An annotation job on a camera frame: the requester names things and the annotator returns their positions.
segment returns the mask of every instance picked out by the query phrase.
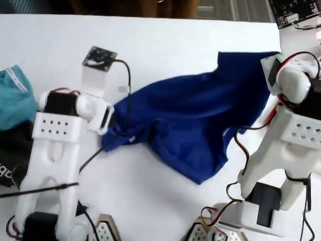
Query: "blue cloth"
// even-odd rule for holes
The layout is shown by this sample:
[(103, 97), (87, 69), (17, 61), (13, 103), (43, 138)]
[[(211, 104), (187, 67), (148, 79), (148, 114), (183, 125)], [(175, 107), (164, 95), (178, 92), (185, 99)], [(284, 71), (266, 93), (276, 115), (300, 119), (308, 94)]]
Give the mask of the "blue cloth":
[[(169, 166), (201, 184), (227, 162), (238, 127), (251, 126), (265, 107), (269, 91), (260, 60), (273, 54), (219, 53), (214, 72), (159, 81), (133, 93), (128, 128), (105, 150), (147, 142)], [(115, 105), (116, 124), (103, 145), (124, 128), (127, 100)]]
[(19, 66), (0, 71), (0, 131), (11, 129), (27, 120), (34, 122), (36, 111), (32, 86)]

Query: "white robot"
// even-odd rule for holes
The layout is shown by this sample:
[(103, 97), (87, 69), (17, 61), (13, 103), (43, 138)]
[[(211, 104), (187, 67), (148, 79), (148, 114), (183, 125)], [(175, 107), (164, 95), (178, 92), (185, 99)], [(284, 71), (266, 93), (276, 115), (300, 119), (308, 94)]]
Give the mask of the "white robot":
[[(292, 60), (282, 64), (282, 55), (263, 59), (262, 66), (272, 95), (284, 95), (290, 105), (277, 107), (258, 150), (250, 156), (246, 170), (238, 176), (244, 201), (226, 207), (217, 225), (229, 230), (242, 228), (285, 236), (286, 212), (307, 188), (309, 175), (321, 155), (321, 100), (318, 63)], [(275, 169), (284, 169), (281, 188), (257, 182)], [(212, 220), (226, 203), (217, 204)]]
[[(85, 133), (107, 132), (114, 108), (104, 99), (105, 75), (103, 61), (90, 59), (105, 55), (101, 49), (93, 47), (86, 57), (83, 67), (80, 94), (46, 91), (39, 99), (33, 130), (33, 148), (28, 172), (21, 183), (20, 191), (28, 191), (48, 186), (78, 183), (82, 160), (80, 150), (86, 148)], [(115, 54), (107, 56), (111, 65)], [(86, 239), (92, 227), (85, 215), (76, 216), (78, 186), (74, 185), (57, 192), (59, 213), (36, 212), (39, 193), (20, 196), (15, 213), (17, 228), (23, 240), (69, 240)], [(87, 209), (93, 223), (99, 213), (95, 208)]]

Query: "white surface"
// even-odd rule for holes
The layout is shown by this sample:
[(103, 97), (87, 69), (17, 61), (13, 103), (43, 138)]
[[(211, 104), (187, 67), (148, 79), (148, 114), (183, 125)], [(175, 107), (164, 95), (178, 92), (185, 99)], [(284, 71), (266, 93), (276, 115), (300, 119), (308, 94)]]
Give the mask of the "white surface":
[[(278, 30), (274, 24), (201, 20), (136, 19), (93, 16), (0, 16), (0, 69), (18, 64), (31, 81), (36, 96), (60, 86), (79, 89), (82, 61), (95, 45), (118, 53), (132, 71), (132, 90), (152, 82), (183, 74), (212, 71), (218, 51), (278, 51)], [(118, 93), (127, 84), (127, 71), (114, 63), (108, 72), (106, 100), (116, 103), (126, 94)], [(258, 121), (265, 121), (268, 113)], [(253, 153), (264, 130), (248, 132), (240, 140)], [(88, 134), (82, 162), (99, 147), (94, 134)], [(111, 214), (124, 241), (177, 241), (199, 216), (203, 206), (228, 201), (226, 184), (235, 181), (245, 158), (232, 142), (230, 161), (213, 178), (197, 185), (166, 166), (145, 145), (119, 147), (102, 153), (81, 175), (81, 200), (98, 205)], [(283, 172), (267, 178), (278, 185)], [(312, 212), (307, 215), (316, 236), (320, 197), (315, 186), (321, 180), (312, 175)], [(0, 225), (5, 238), (5, 219), (13, 204), (0, 202)], [(292, 230), (283, 240), (299, 237), (303, 195), (291, 210)], [(267, 235), (246, 233), (249, 240), (281, 240)]]

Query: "black cable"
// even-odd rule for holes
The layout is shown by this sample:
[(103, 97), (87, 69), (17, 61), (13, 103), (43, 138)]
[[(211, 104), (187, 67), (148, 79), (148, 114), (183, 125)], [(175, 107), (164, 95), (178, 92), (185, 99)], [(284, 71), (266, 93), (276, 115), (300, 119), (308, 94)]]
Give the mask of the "black cable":
[(306, 206), (307, 206), (307, 197), (305, 197), (305, 204), (304, 204), (304, 211), (303, 211), (303, 219), (302, 219), (302, 228), (301, 228), (301, 236), (300, 236), (300, 241), (302, 241), (302, 237), (303, 237), (303, 230), (304, 230), (304, 223), (306, 224), (307, 228), (310, 230), (312, 237), (309, 239), (309, 241), (313, 241), (315, 239), (315, 234), (314, 231), (312, 229), (312, 227), (310, 226), (310, 224), (308, 223), (307, 219), (306, 219)]
[(79, 173), (84, 170), (84, 168), (99, 154), (101, 153), (106, 147), (111, 145), (114, 141), (116, 141), (120, 136), (120, 133), (117, 133), (113, 139), (111, 139), (109, 142), (107, 142), (104, 146), (102, 146), (97, 152), (95, 152), (79, 169)]
[(38, 192), (47, 192), (47, 191), (51, 191), (51, 190), (61, 190), (61, 189), (66, 189), (68, 187), (77, 186), (77, 185), (79, 185), (78, 182), (74, 182), (74, 183), (70, 183), (70, 184), (64, 183), (64, 184), (54, 186), (54, 187), (39, 188), (39, 189), (33, 189), (33, 190), (23, 191), (23, 192), (5, 193), (5, 194), (0, 194), (0, 199), (7, 198), (7, 197), (22, 196), (22, 195), (38, 193)]
[[(126, 120), (125, 120), (125, 130), (127, 129), (128, 123), (130, 122), (130, 105), (131, 105), (131, 73), (130, 73), (130, 67), (129, 65), (121, 60), (121, 59), (115, 59), (114, 62), (119, 62), (119, 63), (123, 63), (126, 68), (127, 68), (127, 72), (128, 72), (128, 86), (129, 86), (129, 93), (128, 93), (128, 97), (127, 97), (127, 113), (126, 113)], [(87, 161), (85, 161), (84, 164), (82, 164), (82, 166), (79, 169), (79, 173), (82, 172), (82, 170), (84, 170), (84, 168), (99, 154), (101, 153), (105, 148), (107, 148), (109, 145), (111, 145), (114, 141), (116, 141), (119, 137), (120, 137), (121, 133), (117, 133), (115, 135), (115, 137), (113, 139), (111, 139), (110, 141), (108, 141), (104, 146), (102, 146), (98, 151), (96, 151), (90, 158), (87, 159)]]
[(81, 202), (78, 200), (78, 206), (80, 208), (80, 210), (85, 214), (85, 216), (88, 218), (88, 221), (90, 222), (90, 225), (92, 227), (92, 230), (94, 232), (94, 235), (96, 237), (96, 241), (99, 241), (99, 236), (96, 230), (96, 226), (94, 225), (94, 222), (91, 220), (89, 214), (87, 213), (85, 207), (81, 204)]
[(291, 54), (289, 57), (287, 57), (287, 58), (280, 64), (280, 66), (279, 66), (279, 68), (278, 68), (278, 71), (280, 70), (281, 67), (283, 67), (285, 64), (287, 64), (289, 60), (291, 60), (292, 58), (294, 58), (295, 56), (300, 55), (300, 54), (309, 54), (309, 55), (311, 55), (311, 56), (315, 59), (316, 64), (317, 64), (317, 74), (316, 74), (316, 76), (315, 76), (314, 79), (318, 79), (318, 78), (319, 78), (319, 75), (320, 75), (320, 72), (321, 72), (321, 66), (320, 66), (319, 60), (317, 59), (316, 55), (314, 55), (313, 53), (308, 52), (308, 51), (300, 51), (300, 52)]
[[(128, 86), (129, 86), (129, 92), (128, 92), (128, 97), (127, 97), (127, 111), (126, 111), (126, 120), (125, 120), (125, 125), (124, 125), (124, 129), (126, 130), (128, 127), (128, 123), (130, 122), (130, 104), (131, 104), (131, 73), (130, 73), (130, 67), (129, 65), (120, 59), (115, 59), (114, 62), (119, 62), (119, 63), (123, 63), (126, 68), (127, 68), (127, 72), (128, 72)], [(98, 151), (96, 151), (90, 158), (87, 159), (87, 161), (85, 161), (84, 164), (82, 164), (82, 166), (79, 169), (79, 173), (82, 172), (82, 170), (84, 170), (84, 168), (99, 154), (101, 153), (105, 148), (107, 148), (109, 145), (111, 145), (113, 142), (115, 142), (119, 137), (120, 137), (121, 133), (117, 133), (116, 136), (109, 140), (105, 145), (103, 145)], [(78, 201), (78, 205), (80, 207), (80, 209), (82, 210), (82, 212), (86, 215), (86, 217), (88, 218), (88, 221), (90, 222), (90, 225), (93, 229), (93, 232), (95, 234), (95, 237), (97, 239), (97, 241), (99, 241), (99, 236), (97, 234), (97, 230), (96, 230), (96, 226), (94, 225), (93, 221), (91, 220), (90, 216), (88, 215), (88, 213), (86, 212), (84, 206), (81, 204), (80, 201)]]
[(119, 63), (123, 63), (126, 68), (127, 68), (127, 72), (128, 72), (128, 86), (129, 86), (129, 92), (128, 92), (128, 97), (127, 97), (127, 113), (126, 113), (126, 120), (125, 120), (125, 130), (127, 129), (127, 125), (130, 122), (130, 104), (131, 104), (131, 98), (130, 98), (130, 94), (131, 94), (131, 73), (130, 73), (130, 67), (129, 65), (121, 60), (121, 59), (115, 59), (114, 62), (119, 62)]
[(305, 186), (305, 202), (304, 202), (304, 211), (303, 211), (303, 218), (302, 218), (302, 228), (301, 228), (301, 235), (300, 235), (300, 241), (302, 241), (303, 237), (303, 230), (304, 230), (304, 223), (308, 227), (308, 229), (311, 232), (311, 239), (309, 241), (313, 241), (315, 238), (313, 229), (311, 228), (310, 224), (308, 223), (306, 219), (306, 210), (311, 211), (311, 173), (307, 178), (292, 178), (290, 177), (287, 172), (285, 172), (286, 178), (291, 182), (301, 182)]

